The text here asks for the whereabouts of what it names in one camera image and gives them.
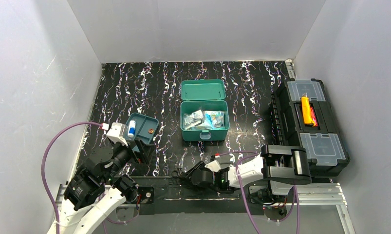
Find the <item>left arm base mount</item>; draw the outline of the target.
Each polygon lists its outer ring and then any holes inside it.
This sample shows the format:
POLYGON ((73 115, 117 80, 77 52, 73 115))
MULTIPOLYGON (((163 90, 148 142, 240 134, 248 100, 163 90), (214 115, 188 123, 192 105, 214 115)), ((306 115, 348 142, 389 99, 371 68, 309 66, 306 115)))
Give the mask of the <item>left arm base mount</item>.
POLYGON ((135 200, 127 198, 124 204, 153 204, 154 203, 155 189, 151 186, 139 186, 135 200))

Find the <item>clear bag of packets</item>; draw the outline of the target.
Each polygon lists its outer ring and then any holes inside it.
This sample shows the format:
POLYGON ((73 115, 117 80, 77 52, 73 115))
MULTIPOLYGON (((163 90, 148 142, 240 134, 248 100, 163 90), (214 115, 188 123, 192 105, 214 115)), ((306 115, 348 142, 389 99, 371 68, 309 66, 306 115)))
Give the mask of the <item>clear bag of packets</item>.
POLYGON ((190 128, 198 126, 204 122, 204 113, 201 109, 199 109, 193 113, 184 114, 183 121, 183 129, 189 130, 190 128))

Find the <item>teal insert tray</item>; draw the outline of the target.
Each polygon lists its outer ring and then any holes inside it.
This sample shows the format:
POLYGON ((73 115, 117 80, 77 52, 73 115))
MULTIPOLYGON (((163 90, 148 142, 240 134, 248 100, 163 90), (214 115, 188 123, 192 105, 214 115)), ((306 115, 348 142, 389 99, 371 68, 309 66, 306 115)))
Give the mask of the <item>teal insert tray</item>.
POLYGON ((141 138, 144 142, 149 143, 149 141, 151 139, 154 140, 155 136, 157 135, 159 121, 153 117, 149 117, 140 113, 132 113, 126 122, 126 127, 126 140, 135 140, 141 138), (134 138, 127 137, 128 124, 131 120, 136 121, 136 131, 134 138))

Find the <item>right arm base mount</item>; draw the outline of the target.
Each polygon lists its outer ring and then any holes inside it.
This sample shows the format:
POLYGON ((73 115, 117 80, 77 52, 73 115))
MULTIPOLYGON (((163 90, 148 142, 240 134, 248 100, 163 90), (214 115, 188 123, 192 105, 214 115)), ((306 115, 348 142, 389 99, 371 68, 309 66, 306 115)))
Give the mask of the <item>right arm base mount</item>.
POLYGON ((264 186, 253 184, 248 187, 245 200, 251 204, 273 208, 299 204, 298 193, 294 191, 294 186, 289 184, 282 184, 281 187, 275 187, 274 191, 270 187, 270 184, 264 186))

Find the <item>teal medicine box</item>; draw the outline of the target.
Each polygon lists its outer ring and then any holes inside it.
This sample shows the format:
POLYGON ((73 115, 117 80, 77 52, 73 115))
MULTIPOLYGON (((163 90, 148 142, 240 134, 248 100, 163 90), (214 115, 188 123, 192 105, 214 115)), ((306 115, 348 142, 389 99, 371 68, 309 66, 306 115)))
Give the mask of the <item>teal medicine box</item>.
POLYGON ((181 83, 180 128, 184 141, 223 141, 230 128, 225 85, 221 79, 185 80, 181 83), (189 130, 183 129, 184 114, 201 109, 225 112, 223 129, 207 129, 204 122, 189 130))

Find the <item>blue white pouch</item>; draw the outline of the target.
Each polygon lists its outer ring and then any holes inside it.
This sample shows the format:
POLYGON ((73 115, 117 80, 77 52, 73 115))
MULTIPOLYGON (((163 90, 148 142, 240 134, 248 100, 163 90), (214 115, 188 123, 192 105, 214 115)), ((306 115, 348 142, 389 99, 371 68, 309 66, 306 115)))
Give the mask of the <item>blue white pouch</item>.
POLYGON ((204 111, 205 124, 207 129, 223 129, 225 112, 223 111, 204 111))

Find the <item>small scissors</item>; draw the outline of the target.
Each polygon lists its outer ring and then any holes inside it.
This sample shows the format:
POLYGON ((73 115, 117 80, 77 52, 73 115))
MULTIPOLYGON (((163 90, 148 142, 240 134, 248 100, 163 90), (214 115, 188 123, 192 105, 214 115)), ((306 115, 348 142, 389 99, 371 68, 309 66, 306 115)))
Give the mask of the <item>small scissors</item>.
POLYGON ((184 167, 184 158, 185 158, 185 156, 182 156, 180 158, 177 168, 172 171, 171 176, 173 178, 178 178, 181 175, 181 173, 183 171, 183 167, 184 167))

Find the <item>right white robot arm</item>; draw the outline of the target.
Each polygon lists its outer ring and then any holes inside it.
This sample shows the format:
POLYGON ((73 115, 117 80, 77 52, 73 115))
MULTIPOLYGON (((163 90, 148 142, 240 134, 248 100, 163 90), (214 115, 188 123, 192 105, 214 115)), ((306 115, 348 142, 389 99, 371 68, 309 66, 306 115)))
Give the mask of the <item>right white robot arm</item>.
POLYGON ((258 156, 250 156, 232 167, 217 160, 199 161, 187 172, 176 170, 173 177, 193 186, 231 194, 249 183, 268 181, 271 194, 287 195, 294 185, 312 183, 306 149, 299 146, 265 145, 258 156))

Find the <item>white ointment tube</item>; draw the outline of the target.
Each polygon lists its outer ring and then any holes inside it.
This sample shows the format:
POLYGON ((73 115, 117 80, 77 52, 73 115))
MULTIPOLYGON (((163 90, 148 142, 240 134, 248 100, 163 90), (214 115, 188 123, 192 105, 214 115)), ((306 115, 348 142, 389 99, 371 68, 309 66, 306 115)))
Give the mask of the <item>white ointment tube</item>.
POLYGON ((129 124, 128 124, 127 137, 128 138, 134 138, 135 131, 136 131, 136 121, 135 120, 131 120, 131 121, 129 121, 129 124))

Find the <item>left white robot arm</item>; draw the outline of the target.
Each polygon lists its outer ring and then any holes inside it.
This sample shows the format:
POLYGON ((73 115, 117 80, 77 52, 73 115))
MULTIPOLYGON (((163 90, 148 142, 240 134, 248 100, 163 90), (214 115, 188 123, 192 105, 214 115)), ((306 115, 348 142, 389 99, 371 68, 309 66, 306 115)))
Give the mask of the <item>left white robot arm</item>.
POLYGON ((138 215, 142 205, 154 202, 154 188, 119 173, 129 162, 148 163, 154 150, 140 139, 94 150, 68 182, 48 233, 91 234, 122 204, 132 205, 138 215))

